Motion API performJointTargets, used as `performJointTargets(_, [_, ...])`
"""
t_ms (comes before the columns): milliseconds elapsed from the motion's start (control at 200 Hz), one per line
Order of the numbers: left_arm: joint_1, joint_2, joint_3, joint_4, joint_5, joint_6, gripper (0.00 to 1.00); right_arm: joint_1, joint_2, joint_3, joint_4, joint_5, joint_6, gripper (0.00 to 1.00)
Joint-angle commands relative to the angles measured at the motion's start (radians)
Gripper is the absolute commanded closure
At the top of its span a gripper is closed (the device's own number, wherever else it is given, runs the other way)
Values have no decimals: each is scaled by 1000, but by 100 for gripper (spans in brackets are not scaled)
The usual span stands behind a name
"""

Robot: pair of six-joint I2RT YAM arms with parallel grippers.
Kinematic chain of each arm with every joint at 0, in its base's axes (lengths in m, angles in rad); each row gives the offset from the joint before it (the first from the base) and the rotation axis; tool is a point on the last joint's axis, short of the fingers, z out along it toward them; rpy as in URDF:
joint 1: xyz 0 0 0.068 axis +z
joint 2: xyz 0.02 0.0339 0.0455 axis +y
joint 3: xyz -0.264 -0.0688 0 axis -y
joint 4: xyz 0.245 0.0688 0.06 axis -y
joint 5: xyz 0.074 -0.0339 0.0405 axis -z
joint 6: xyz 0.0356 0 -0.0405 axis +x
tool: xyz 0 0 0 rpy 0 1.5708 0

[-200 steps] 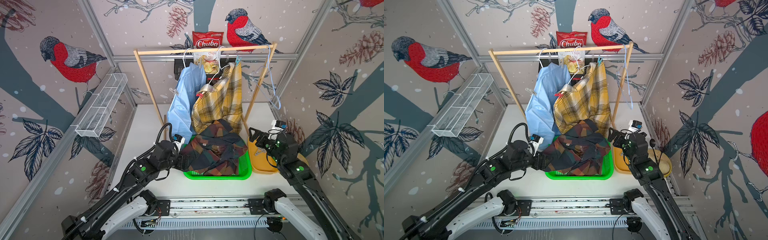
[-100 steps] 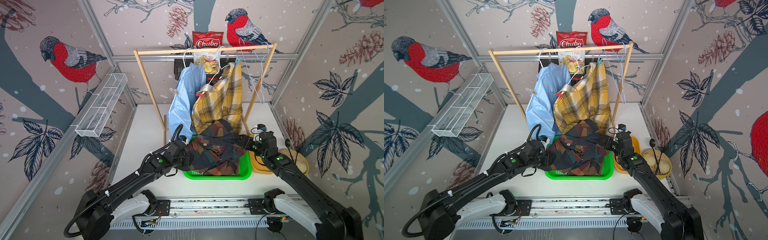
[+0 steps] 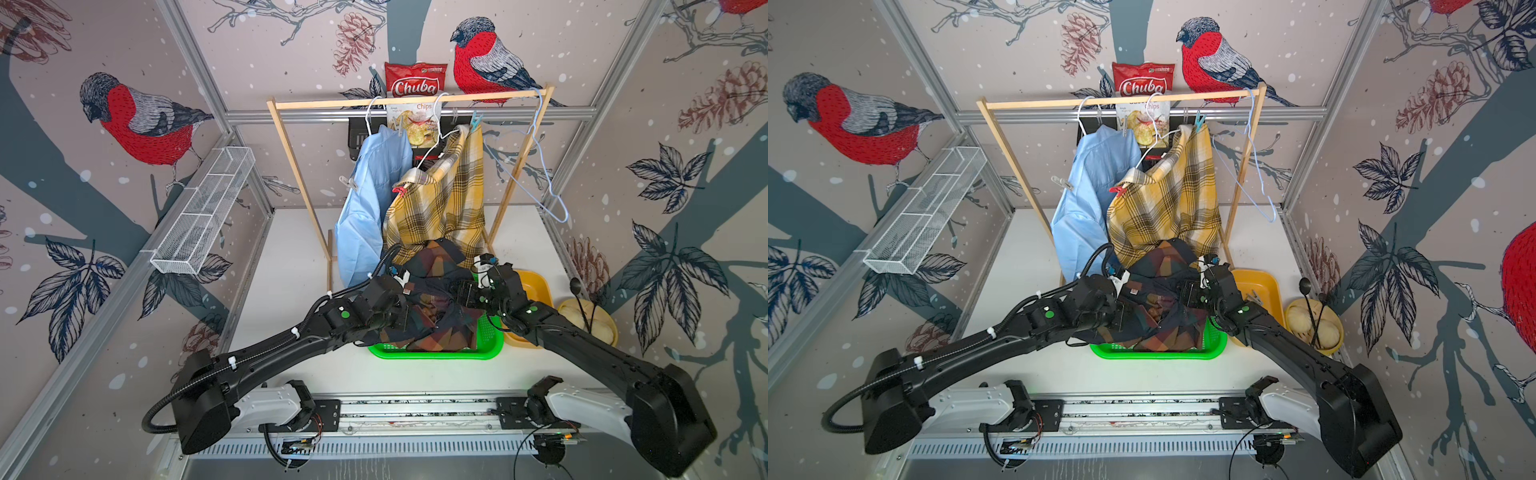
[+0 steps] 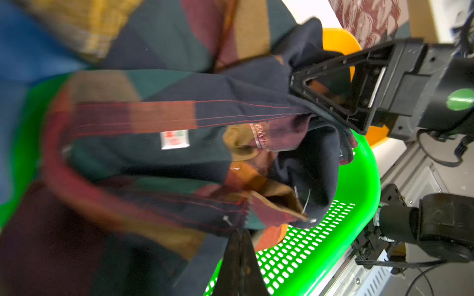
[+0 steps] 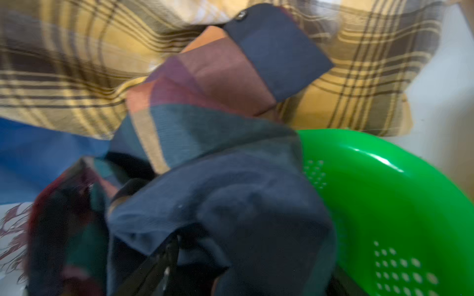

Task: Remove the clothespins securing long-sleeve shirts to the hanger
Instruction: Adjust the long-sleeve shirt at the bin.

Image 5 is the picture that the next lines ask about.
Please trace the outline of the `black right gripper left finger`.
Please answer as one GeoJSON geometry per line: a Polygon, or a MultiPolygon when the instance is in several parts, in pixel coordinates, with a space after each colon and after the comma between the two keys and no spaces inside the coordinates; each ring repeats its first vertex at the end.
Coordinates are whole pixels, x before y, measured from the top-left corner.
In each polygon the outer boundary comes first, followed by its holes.
{"type": "Polygon", "coordinates": [[[115,296],[167,296],[177,268],[178,240],[164,241],[115,291],[115,296]]]}

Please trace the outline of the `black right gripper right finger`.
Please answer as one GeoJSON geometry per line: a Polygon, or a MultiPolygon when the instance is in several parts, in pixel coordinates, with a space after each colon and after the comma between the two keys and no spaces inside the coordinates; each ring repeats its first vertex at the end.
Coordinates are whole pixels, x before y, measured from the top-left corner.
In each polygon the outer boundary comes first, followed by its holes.
{"type": "Polygon", "coordinates": [[[337,265],[329,282],[329,296],[367,296],[367,293],[337,265]]]}

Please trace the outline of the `green plastic mesh basket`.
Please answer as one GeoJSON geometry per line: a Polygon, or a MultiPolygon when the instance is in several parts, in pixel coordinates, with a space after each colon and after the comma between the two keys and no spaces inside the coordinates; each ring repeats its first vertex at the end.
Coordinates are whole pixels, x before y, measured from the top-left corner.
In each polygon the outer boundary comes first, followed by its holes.
{"type": "Polygon", "coordinates": [[[336,229],[338,265],[367,296],[474,293],[474,206],[448,177],[370,134],[299,136],[304,173],[336,229]]]}

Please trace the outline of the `dark multicolour plaid shirt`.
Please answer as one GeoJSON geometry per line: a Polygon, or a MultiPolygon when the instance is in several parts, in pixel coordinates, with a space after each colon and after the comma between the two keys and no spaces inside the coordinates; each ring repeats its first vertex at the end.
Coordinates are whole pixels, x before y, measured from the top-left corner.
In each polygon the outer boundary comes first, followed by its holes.
{"type": "Polygon", "coordinates": [[[168,296],[322,296],[336,234],[277,106],[332,63],[282,7],[209,27],[127,93],[107,155],[36,199],[31,296],[114,296],[178,240],[168,296]]]}

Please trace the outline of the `light blue shirt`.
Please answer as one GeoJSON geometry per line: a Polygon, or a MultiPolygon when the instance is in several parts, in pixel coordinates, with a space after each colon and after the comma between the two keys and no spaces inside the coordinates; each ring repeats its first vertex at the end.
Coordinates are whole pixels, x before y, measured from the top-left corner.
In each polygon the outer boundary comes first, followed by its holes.
{"type": "Polygon", "coordinates": [[[109,141],[1,119],[1,204],[32,202],[83,156],[106,155],[109,141]]]}

